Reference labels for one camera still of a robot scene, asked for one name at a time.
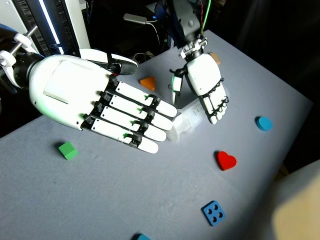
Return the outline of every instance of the white light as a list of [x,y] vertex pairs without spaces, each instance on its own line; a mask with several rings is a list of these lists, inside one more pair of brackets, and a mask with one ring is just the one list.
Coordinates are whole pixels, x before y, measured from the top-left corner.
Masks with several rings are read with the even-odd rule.
[[[56,30],[55,30],[55,28],[54,28],[54,26],[53,26],[53,24],[52,24],[52,21],[51,21],[51,19],[50,19],[49,14],[48,14],[46,5],[45,5],[45,3],[44,3],[44,0],[39,0],[39,3],[40,3],[40,6],[41,6],[41,8],[42,8],[42,11],[43,11],[43,13],[44,13],[45,19],[46,19],[47,23],[49,24],[49,28],[50,28],[50,30],[51,30],[51,33],[52,33],[53,38],[54,38],[54,40],[55,40],[55,43],[56,43],[56,44],[60,44],[58,35],[57,35],[57,33],[56,33]],[[60,51],[61,54],[64,54],[64,53],[65,53],[64,50],[62,49],[62,47],[58,47],[58,49],[59,49],[59,51]]]

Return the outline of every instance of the blue block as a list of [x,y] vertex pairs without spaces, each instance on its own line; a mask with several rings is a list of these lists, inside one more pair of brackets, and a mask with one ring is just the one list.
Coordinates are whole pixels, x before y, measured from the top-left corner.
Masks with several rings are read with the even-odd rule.
[[146,235],[141,234],[137,240],[151,240],[150,238],[148,238]]
[[217,201],[209,202],[207,205],[201,208],[201,210],[211,226],[216,226],[226,217],[225,212],[222,210]]
[[256,126],[262,131],[269,131],[272,128],[272,122],[265,116],[260,116],[255,119]]

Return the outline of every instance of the table surface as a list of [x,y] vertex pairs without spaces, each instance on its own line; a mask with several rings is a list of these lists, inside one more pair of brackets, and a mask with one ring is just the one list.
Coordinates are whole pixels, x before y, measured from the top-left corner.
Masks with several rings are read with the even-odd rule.
[[[0,239],[153,240],[237,239],[272,181],[312,102],[239,50],[206,31],[206,52],[221,60],[230,92],[217,125],[202,122],[180,142],[149,154],[42,116],[0,139]],[[135,87],[155,76],[156,94],[169,101],[169,69],[185,62],[173,48],[119,77]],[[181,107],[193,100],[182,87]],[[273,122],[269,132],[255,117]],[[79,151],[65,160],[58,146]],[[237,158],[221,171],[215,151]],[[208,224],[201,207],[218,201],[226,219]]]

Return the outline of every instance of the red heart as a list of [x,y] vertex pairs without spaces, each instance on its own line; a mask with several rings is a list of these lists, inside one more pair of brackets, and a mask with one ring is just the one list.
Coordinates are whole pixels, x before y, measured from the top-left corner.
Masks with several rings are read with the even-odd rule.
[[228,155],[225,151],[220,151],[216,155],[216,161],[222,171],[233,168],[237,164],[234,156]]

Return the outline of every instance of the robotic arm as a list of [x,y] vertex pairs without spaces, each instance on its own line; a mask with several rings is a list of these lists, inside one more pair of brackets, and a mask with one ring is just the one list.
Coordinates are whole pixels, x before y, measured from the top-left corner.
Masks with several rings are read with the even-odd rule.
[[[29,89],[32,104],[54,121],[82,131],[90,130],[131,147],[155,154],[172,128],[167,117],[177,109],[122,81],[116,75],[135,72],[137,64],[125,57],[94,49],[74,55],[44,58],[31,48],[29,36],[17,33],[16,45],[0,51],[0,64],[11,84]],[[20,47],[24,54],[14,53]]]
[[201,35],[201,25],[187,0],[160,0],[155,13],[186,60],[183,68],[173,72],[171,90],[172,102],[180,95],[183,76],[189,87],[198,96],[202,107],[212,124],[216,124],[227,110],[229,102],[222,82],[224,78],[217,63],[204,53],[208,40]]

